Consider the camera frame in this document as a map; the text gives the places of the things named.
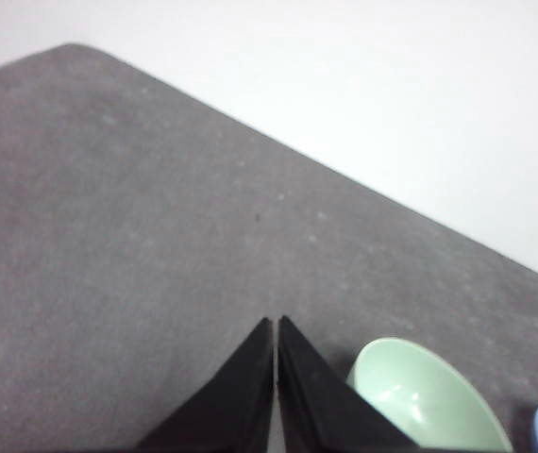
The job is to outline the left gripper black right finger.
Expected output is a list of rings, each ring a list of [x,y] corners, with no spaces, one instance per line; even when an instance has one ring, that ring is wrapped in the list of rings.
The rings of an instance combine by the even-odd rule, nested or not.
[[[278,387],[288,418],[310,452],[419,449],[330,368],[287,316],[278,322]]]

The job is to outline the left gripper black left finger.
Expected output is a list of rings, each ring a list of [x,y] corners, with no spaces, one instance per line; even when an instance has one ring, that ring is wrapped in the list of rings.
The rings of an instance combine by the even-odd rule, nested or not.
[[[211,380],[147,434],[140,452],[265,452],[274,401],[272,322],[261,319]]]

